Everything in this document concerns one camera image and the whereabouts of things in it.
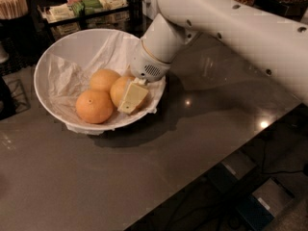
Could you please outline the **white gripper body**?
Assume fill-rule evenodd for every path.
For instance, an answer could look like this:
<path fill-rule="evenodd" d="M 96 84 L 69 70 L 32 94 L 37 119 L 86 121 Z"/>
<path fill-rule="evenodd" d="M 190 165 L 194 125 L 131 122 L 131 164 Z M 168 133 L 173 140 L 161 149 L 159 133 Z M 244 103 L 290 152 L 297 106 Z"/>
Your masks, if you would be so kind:
<path fill-rule="evenodd" d="M 170 64 L 157 60 L 144 46 L 141 39 L 136 46 L 132 60 L 129 63 L 131 73 L 139 79 L 147 82 L 160 81 L 169 71 Z"/>

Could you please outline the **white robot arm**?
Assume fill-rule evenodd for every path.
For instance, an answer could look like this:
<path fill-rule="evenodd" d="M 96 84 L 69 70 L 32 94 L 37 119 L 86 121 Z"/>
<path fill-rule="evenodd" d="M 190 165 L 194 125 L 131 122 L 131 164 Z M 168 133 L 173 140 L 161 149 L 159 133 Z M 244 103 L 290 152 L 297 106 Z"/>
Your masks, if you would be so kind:
<path fill-rule="evenodd" d="M 157 0 L 159 12 L 136 46 L 128 84 L 118 110 L 131 114 L 161 80 L 170 64 L 200 33 L 259 67 L 302 103 L 308 104 L 308 31 L 305 24 L 234 0 Z"/>

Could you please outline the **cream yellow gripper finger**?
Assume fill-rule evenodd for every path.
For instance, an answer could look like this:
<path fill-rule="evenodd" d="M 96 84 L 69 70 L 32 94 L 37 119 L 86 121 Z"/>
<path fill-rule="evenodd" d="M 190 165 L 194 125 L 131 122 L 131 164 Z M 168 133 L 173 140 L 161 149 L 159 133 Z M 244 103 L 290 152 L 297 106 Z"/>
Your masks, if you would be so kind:
<path fill-rule="evenodd" d="M 148 94 L 149 89 L 145 80 L 135 78 L 133 81 L 129 81 L 119 102 L 118 110 L 130 115 L 141 106 Z"/>

